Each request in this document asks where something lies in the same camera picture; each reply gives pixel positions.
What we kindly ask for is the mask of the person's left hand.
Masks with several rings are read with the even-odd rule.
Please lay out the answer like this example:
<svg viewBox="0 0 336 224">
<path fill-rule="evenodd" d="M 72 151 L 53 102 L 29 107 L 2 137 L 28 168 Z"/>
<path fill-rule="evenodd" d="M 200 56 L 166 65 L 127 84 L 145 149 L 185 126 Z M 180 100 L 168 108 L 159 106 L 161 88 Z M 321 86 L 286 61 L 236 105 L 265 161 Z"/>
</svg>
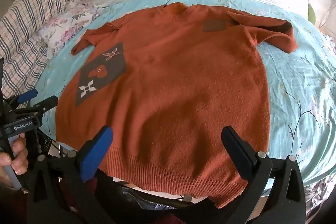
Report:
<svg viewBox="0 0 336 224">
<path fill-rule="evenodd" d="M 21 182 L 18 176 L 26 173 L 29 165 L 25 134 L 19 134 L 11 142 L 13 155 L 10 156 L 6 152 L 1 152 L 1 184 L 8 186 L 12 190 L 19 190 Z"/>
</svg>

